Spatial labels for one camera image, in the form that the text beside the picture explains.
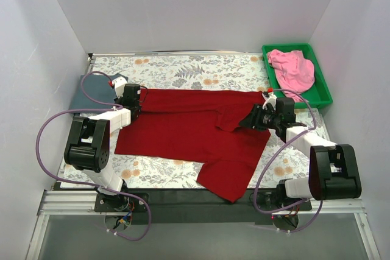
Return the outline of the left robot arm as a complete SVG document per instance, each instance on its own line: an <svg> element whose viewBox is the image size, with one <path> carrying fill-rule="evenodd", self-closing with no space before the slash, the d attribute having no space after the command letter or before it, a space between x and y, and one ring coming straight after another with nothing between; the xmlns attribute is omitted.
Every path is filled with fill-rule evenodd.
<svg viewBox="0 0 390 260"><path fill-rule="evenodd" d="M109 207L124 211L130 197L123 192L126 184L109 162L110 135L136 120L141 111L141 86L134 83L116 85L115 102L120 110L106 111L91 117L74 117L65 147L64 160L86 174L97 185L97 192Z"/></svg>

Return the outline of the red t-shirt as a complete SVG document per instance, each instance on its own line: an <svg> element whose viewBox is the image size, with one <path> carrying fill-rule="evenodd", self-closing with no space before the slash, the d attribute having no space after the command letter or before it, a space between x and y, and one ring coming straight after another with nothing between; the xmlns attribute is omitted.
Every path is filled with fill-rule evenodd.
<svg viewBox="0 0 390 260"><path fill-rule="evenodd" d="M217 196L240 199L257 168L269 131L240 126L258 91L142 90L139 117L119 132L117 155L202 163L197 182Z"/></svg>

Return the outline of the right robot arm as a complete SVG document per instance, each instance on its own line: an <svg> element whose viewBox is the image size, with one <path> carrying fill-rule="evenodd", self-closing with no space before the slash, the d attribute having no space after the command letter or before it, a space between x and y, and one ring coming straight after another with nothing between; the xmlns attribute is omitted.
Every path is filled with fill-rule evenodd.
<svg viewBox="0 0 390 260"><path fill-rule="evenodd" d="M264 94L263 105L254 105L239 123L254 130L275 131L283 141L282 149L293 146L309 159L309 175L287 179L277 185L271 196L275 211L291 209L302 202L315 199L357 199L362 185L354 148L336 144L314 133L313 128L296 122L295 101L289 97Z"/></svg>

